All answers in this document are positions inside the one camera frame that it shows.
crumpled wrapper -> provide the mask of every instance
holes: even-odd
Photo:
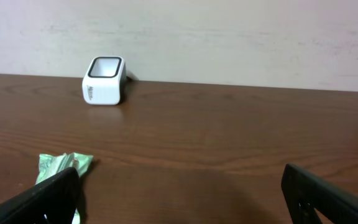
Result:
[[[93,156],[87,156],[79,153],[63,154],[61,156],[51,156],[40,154],[39,171],[35,184],[48,179],[67,167],[74,167],[81,177],[90,166]],[[80,214],[75,210],[72,224],[80,224]]]

white wall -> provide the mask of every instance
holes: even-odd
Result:
[[[355,0],[0,0],[0,73],[358,91]]]

brown wooden surface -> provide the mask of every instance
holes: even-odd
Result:
[[[290,223],[289,162],[358,196],[358,93],[132,82],[91,106],[80,86],[0,75],[0,203],[64,152],[96,161],[87,223]]]

tabletop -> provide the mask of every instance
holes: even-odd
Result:
[[[294,163],[358,196],[358,93],[130,82],[87,105],[80,78],[0,75],[0,203],[39,154],[94,155],[86,223],[290,223]]]

logo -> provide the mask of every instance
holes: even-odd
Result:
[[[88,96],[89,96],[89,100],[92,100],[93,98],[93,87],[92,86],[86,86],[88,88]]]

